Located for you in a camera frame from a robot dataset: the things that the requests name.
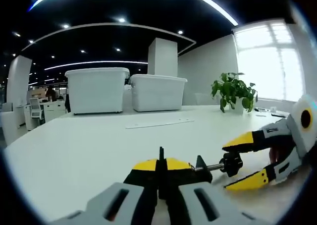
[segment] black knob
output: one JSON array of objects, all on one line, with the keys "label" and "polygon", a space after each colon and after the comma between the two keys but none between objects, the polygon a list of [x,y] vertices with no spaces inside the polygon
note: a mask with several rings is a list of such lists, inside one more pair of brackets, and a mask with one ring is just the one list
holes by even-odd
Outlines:
[{"label": "black knob", "polygon": [[223,163],[221,171],[227,173],[229,177],[236,175],[243,166],[240,154],[236,152],[225,153],[219,163]]}]

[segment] gray gripper housing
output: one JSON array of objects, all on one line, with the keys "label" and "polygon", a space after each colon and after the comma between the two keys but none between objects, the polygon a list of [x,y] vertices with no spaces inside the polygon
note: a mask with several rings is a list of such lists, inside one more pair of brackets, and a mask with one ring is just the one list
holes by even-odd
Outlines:
[{"label": "gray gripper housing", "polygon": [[[208,182],[179,186],[184,198],[191,225],[268,225],[268,223],[239,212],[231,202]],[[51,225],[130,225],[143,187],[115,183],[88,201],[86,211],[77,211],[58,219]],[[123,202],[115,220],[108,213],[119,197]]]}]

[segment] white pillar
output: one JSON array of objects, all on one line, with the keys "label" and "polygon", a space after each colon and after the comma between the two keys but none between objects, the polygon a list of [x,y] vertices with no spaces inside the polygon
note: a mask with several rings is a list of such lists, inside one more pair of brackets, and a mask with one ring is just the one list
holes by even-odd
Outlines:
[{"label": "white pillar", "polygon": [[155,38],[149,46],[148,74],[177,77],[177,43]]},{"label": "white pillar", "polygon": [[24,56],[15,58],[10,66],[6,90],[6,101],[13,104],[13,107],[25,105],[29,84],[29,74],[32,60]]}]

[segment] metal rod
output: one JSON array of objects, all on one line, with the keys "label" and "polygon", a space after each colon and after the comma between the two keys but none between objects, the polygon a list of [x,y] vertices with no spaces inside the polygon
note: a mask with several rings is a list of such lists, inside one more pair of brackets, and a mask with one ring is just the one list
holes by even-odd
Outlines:
[{"label": "metal rod", "polygon": [[[207,166],[207,169],[209,171],[213,171],[213,170],[217,170],[217,169],[223,169],[224,168],[224,164],[223,163],[220,163],[220,164],[216,164],[216,165],[211,165],[211,166]],[[195,171],[201,171],[203,170],[202,167],[197,167],[195,168]]]}]

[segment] black ceiling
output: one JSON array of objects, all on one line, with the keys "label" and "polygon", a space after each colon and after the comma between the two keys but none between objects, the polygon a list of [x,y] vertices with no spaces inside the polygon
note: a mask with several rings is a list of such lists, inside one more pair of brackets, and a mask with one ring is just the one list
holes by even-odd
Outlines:
[{"label": "black ceiling", "polygon": [[[77,26],[90,23],[117,23],[123,17],[128,23],[145,25],[177,33],[197,42],[191,49],[230,34],[233,25],[214,8],[201,0],[44,0],[27,12],[36,0],[16,0],[16,10],[3,6],[7,17],[2,31],[4,45],[0,64],[4,79],[12,54],[31,58],[30,83],[47,78],[66,80],[64,73],[70,69],[86,67],[120,66],[131,74],[146,73],[147,66],[140,64],[86,64],[45,68],[82,61],[127,60],[147,62],[148,47],[155,37],[178,43],[178,50],[186,48],[190,41],[154,30],[126,26],[95,26],[57,33],[22,51],[28,40],[36,40],[62,29],[62,24]],[[213,0],[223,7],[239,25],[268,18],[285,18],[292,21],[287,0]]]}]

